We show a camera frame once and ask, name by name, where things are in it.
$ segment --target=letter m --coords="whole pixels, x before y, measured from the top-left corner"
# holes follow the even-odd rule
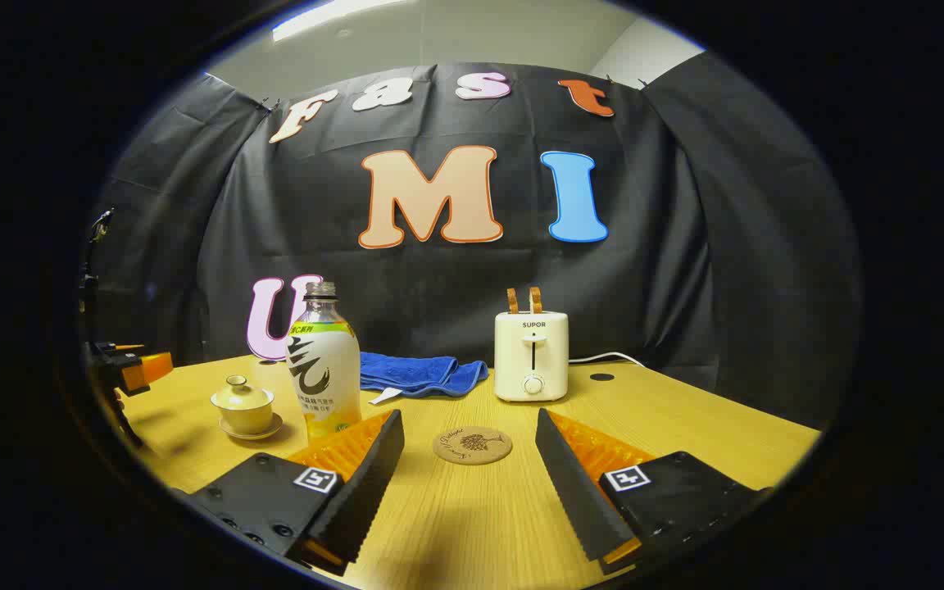
[[[393,247],[403,243],[396,226],[396,207],[417,239],[432,235],[450,202],[450,220],[439,234],[447,242],[494,242],[502,224],[494,220],[490,202],[490,163],[497,152],[487,146],[459,146],[442,159],[435,176],[426,179],[403,150],[382,151],[363,160],[370,171],[370,221],[359,234],[362,247]]]

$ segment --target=gaiwan teacup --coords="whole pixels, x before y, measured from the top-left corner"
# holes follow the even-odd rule
[[[259,434],[272,426],[272,401],[267,389],[251,388],[242,374],[225,379],[228,387],[210,396],[210,403],[220,410],[221,418],[236,434]]]

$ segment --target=toaster knob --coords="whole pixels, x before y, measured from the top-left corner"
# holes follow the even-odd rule
[[[527,379],[524,379],[524,391],[527,393],[540,393],[543,388],[544,381],[535,374],[531,374]]]

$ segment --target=blue letter i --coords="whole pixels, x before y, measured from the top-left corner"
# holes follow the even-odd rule
[[[606,225],[596,217],[596,199],[588,172],[596,162],[583,153],[547,151],[541,164],[551,169],[556,183],[556,209],[559,215],[548,233],[561,242],[600,242],[606,239]]]

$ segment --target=teacup lid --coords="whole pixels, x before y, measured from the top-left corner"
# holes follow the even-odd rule
[[[254,410],[255,407],[272,403],[272,393],[265,389],[252,388],[242,374],[232,374],[225,382],[228,386],[210,398],[214,406],[224,407],[225,410]]]

